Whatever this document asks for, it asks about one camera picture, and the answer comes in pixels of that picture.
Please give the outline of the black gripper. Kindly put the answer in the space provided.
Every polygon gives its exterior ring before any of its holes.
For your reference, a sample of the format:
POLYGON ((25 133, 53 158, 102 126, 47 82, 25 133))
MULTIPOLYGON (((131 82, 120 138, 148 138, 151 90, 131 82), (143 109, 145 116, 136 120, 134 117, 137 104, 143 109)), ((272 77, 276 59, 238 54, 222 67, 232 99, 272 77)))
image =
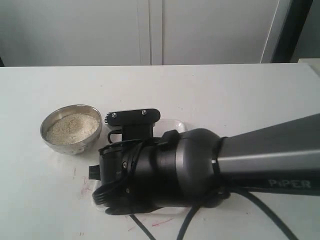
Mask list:
POLYGON ((153 128, 160 117, 155 108, 112 111, 105 116, 104 123, 121 126, 122 141, 146 140, 154 136, 153 128))

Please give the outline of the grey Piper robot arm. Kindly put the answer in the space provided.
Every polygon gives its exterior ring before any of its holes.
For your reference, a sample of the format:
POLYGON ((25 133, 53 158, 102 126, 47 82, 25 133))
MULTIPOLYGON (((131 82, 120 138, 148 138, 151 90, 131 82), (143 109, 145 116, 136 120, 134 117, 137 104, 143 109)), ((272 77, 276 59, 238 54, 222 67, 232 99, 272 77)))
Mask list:
POLYGON ((155 137, 155 108, 110 112, 105 122, 121 141, 99 150, 88 176, 101 185, 93 202, 109 215, 167 207, 213 208, 232 188, 317 196, 320 193, 318 114, 231 137, 197 128, 155 137))

